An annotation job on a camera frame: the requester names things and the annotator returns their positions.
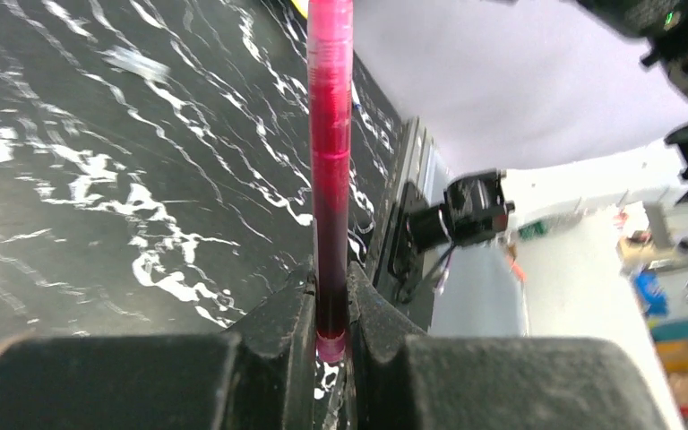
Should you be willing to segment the red translucent pen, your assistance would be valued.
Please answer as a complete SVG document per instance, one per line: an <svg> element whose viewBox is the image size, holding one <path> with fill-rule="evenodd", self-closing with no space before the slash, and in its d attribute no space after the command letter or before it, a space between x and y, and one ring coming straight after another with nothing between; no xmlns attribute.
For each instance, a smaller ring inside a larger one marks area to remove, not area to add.
<svg viewBox="0 0 688 430"><path fill-rule="evenodd" d="M348 328L348 192L353 4L308 5L307 69L316 277L316 348L326 363L345 354Z"/></svg>

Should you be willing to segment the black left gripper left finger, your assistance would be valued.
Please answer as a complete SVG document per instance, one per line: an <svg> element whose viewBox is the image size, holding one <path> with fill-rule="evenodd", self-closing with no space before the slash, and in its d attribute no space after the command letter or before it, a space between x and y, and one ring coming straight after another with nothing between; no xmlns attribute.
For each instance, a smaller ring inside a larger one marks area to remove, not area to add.
<svg viewBox="0 0 688 430"><path fill-rule="evenodd" d="M21 340L0 355L0 429L310 429L310 265L211 334Z"/></svg>

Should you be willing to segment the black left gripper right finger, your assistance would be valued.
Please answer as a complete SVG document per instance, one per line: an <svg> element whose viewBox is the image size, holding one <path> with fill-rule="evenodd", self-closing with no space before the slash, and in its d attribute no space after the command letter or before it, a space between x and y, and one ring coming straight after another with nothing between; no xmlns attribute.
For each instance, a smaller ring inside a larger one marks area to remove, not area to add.
<svg viewBox="0 0 688 430"><path fill-rule="evenodd" d="M356 429L668 429L638 367L592 338L427 335L348 268Z"/></svg>

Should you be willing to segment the clear pen cap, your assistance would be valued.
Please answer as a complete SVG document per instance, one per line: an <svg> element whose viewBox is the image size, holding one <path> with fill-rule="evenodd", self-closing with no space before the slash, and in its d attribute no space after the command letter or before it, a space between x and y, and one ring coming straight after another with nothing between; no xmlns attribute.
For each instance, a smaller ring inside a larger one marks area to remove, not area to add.
<svg viewBox="0 0 688 430"><path fill-rule="evenodd" d="M105 51L103 59L111 66L153 82L165 82L170 74L168 66L123 47Z"/></svg>

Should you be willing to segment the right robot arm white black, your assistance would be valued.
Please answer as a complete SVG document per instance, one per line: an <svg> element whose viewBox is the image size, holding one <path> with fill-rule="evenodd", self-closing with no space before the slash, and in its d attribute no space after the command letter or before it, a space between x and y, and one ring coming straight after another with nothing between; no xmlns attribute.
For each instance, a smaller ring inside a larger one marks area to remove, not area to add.
<svg viewBox="0 0 688 430"><path fill-rule="evenodd" d="M688 1L584 1L617 33L645 39L646 67L661 65L688 98ZM493 240L531 222L608 205L688 205L688 124L660 146L553 168L488 170L450 183L443 202L404 215L405 255Z"/></svg>

